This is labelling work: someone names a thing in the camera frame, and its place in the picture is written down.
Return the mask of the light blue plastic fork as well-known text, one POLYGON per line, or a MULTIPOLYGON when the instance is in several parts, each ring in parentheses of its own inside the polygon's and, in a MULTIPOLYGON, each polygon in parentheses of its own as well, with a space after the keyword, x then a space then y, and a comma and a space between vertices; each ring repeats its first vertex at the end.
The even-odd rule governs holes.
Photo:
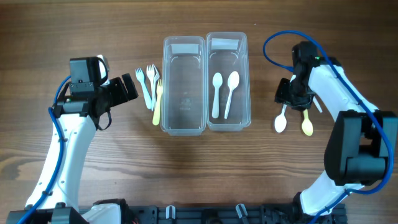
POLYGON ((149 91, 147 89, 146 82, 145 82, 146 78, 145 78, 144 72, 142 71, 141 68, 136 69, 136 78, 139 81, 139 83, 141 84, 146 107, 147 107, 147 109, 151 110, 152 109, 152 98, 150 97, 149 91))

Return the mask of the white plastic fork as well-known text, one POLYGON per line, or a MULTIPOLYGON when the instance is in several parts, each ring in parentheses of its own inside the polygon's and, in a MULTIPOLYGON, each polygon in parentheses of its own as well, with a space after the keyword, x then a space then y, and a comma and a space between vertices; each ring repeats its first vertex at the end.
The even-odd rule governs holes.
POLYGON ((153 65, 148 65, 146 67, 146 74, 150 81, 150 88, 151 88, 151 95, 152 95, 151 110, 154 110, 154 106, 155 106, 155 84, 154 84, 155 70, 154 70, 153 65))

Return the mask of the white spoon bowl down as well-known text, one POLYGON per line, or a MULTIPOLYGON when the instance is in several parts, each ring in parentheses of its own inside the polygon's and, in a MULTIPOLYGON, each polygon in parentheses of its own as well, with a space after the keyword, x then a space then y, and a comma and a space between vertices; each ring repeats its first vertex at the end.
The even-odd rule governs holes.
POLYGON ((283 104, 281 113, 274 120, 274 128, 277 133, 284 131, 287 125, 287 119, 285 117, 287 105, 283 104))

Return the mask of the yellow plastic fork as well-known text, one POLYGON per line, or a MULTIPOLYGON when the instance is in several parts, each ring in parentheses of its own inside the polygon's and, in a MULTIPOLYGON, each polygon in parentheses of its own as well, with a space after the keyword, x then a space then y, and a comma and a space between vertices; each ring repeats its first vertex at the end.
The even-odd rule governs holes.
POLYGON ((154 126, 157 126, 160 123, 162 93, 163 93, 162 80, 159 80, 159 82, 157 84, 157 88, 156 88, 157 99, 156 99, 155 108, 154 108, 154 115, 152 118, 152 124, 154 126))

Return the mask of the yellow plastic spoon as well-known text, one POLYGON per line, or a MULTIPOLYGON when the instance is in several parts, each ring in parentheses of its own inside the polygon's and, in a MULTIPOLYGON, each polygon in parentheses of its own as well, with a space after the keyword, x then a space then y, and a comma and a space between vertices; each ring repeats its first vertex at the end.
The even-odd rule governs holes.
POLYGON ((307 136, 311 136, 313 134, 313 124, 309 119, 308 110, 303 111, 302 131, 307 136))

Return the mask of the white spoon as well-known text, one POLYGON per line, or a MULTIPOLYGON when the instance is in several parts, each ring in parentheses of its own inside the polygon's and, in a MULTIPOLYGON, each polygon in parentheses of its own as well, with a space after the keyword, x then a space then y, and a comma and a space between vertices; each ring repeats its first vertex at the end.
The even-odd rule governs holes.
POLYGON ((322 108, 321 108, 321 106, 320 106, 320 104, 319 104, 319 102, 318 102, 318 100, 317 100, 317 98, 316 98, 315 96, 313 97, 313 103, 315 104, 317 110, 318 110, 320 113, 322 113, 322 112, 323 112, 323 111, 322 111, 322 108))
POLYGON ((237 71, 233 71, 228 77, 228 88, 229 95, 226 103, 226 108, 224 112, 224 119, 228 118, 229 109, 231 107, 232 94, 234 89, 239 85, 239 73, 237 71))

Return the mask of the white spoon diagonal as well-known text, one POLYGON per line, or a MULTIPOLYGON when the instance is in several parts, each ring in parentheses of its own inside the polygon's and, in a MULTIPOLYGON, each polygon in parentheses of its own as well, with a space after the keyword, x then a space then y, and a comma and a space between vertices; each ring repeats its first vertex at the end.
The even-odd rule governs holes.
POLYGON ((214 97, 213 97, 213 107, 212 107, 212 118, 218 118, 219 116, 219 90, 223 83, 223 78, 221 73, 217 72, 213 76, 212 84, 215 88, 214 97))

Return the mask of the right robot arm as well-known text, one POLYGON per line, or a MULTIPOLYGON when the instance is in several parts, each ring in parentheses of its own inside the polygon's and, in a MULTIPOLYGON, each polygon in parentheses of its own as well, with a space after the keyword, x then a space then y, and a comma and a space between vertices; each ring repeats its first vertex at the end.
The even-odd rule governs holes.
POLYGON ((366 100, 347 79, 337 59, 320 57, 320 48, 303 41, 293 46, 293 79, 281 79, 275 102, 305 111, 319 96, 335 125, 324 153, 325 170, 294 198, 293 220, 314 222, 329 215, 352 193, 385 184, 394 167, 397 116, 366 100))

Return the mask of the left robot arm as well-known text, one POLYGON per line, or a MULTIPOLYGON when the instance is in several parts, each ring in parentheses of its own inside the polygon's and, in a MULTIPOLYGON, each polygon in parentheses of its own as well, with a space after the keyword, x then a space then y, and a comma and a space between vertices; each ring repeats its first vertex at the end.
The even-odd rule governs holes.
POLYGON ((70 59, 70 75, 48 108, 52 140, 34 191, 23 210, 11 211, 7 223, 134 223, 124 199, 99 200, 80 212, 78 194, 86 153, 100 117, 138 97, 130 74, 110 79, 103 55, 70 59))

